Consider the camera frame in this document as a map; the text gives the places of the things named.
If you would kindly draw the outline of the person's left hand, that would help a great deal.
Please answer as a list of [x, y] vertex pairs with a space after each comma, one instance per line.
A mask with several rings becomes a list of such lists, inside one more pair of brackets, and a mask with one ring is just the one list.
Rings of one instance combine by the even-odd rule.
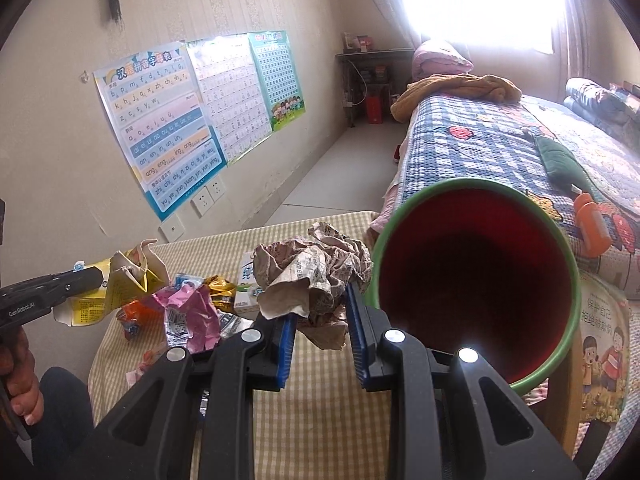
[[40, 422], [44, 410], [43, 395], [35, 373], [35, 358], [21, 327], [3, 339], [1, 377], [6, 381], [12, 411], [24, 419], [27, 426]]

